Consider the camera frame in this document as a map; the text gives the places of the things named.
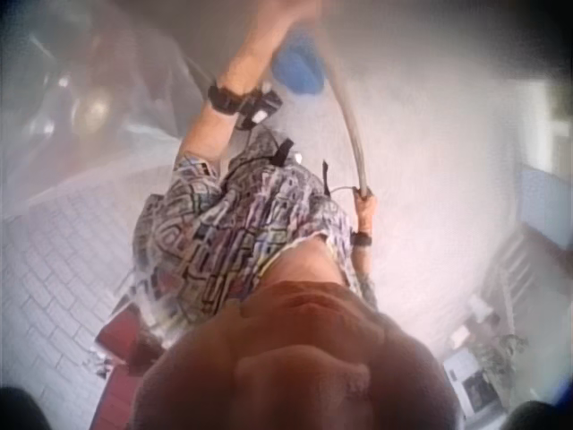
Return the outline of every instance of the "short-sleeved shirt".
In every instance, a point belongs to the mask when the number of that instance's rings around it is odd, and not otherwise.
[[[246,299],[283,251],[310,237],[324,237],[361,294],[347,215],[293,158],[271,163],[277,148],[271,132],[259,134],[222,180],[209,162],[183,155],[167,193],[145,202],[133,239],[135,298],[164,347]]]

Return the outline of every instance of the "brick floor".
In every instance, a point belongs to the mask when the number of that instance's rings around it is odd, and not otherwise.
[[[90,426],[105,381],[83,365],[131,269],[143,200],[160,169],[59,197],[2,223],[2,385],[20,386],[54,429]]]

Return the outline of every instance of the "blue ball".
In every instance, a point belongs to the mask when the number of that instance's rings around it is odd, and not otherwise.
[[[324,89],[324,68],[312,39],[304,32],[289,35],[270,66],[277,81],[294,94],[320,94]]]

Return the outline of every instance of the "wrist strap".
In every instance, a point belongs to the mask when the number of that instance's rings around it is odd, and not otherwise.
[[[353,232],[350,243],[353,246],[372,246],[372,237],[362,231]]]
[[[211,106],[219,113],[224,115],[234,115],[243,106],[247,96],[237,96],[226,88],[219,88],[216,83],[209,87],[207,98]]]

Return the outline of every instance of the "plastic sheet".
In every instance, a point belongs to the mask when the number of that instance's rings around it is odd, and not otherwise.
[[[88,172],[113,179],[172,162],[201,108],[173,40],[105,1],[28,2],[10,22],[4,216]]]

